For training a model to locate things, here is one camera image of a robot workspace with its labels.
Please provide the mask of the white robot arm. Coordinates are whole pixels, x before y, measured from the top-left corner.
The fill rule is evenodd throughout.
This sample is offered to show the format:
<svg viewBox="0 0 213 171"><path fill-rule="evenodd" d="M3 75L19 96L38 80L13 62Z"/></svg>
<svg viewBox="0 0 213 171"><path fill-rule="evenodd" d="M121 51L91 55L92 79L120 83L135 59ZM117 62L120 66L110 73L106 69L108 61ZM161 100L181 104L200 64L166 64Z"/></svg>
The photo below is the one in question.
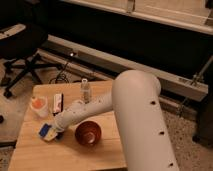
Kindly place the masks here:
<svg viewBox="0 0 213 171"><path fill-rule="evenodd" d="M158 78L139 70L119 74L109 93L87 104L71 105L56 115L53 127L70 125L112 111L128 171L180 171L159 103Z"/></svg>

